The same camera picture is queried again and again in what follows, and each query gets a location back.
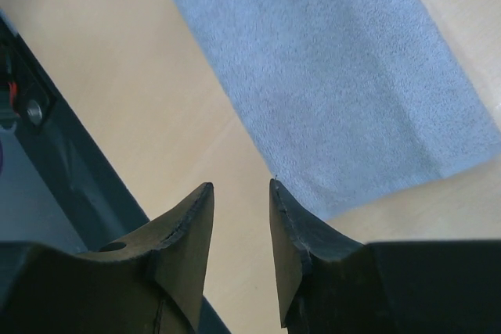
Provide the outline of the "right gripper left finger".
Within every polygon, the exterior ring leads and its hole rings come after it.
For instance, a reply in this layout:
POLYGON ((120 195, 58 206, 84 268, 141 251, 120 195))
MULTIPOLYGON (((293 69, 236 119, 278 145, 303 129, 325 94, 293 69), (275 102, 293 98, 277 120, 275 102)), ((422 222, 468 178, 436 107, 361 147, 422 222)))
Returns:
POLYGON ((4 333, 195 333, 214 218, 204 183, 97 252, 1 245, 4 333))

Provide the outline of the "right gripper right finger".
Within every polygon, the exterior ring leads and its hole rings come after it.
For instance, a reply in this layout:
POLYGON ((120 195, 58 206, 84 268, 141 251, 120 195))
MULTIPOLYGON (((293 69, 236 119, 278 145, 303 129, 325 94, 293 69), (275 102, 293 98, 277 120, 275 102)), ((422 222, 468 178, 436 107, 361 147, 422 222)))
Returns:
POLYGON ((290 333, 497 333, 497 240, 362 244, 280 181, 269 221, 281 325, 290 333))

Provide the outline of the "grey panda towel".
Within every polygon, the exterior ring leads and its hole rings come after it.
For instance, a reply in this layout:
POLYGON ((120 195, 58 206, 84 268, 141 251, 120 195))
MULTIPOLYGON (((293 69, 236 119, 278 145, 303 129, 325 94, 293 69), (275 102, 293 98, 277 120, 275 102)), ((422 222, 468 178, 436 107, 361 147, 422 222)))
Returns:
POLYGON ((174 0, 272 175, 329 220, 499 154, 420 0, 174 0))

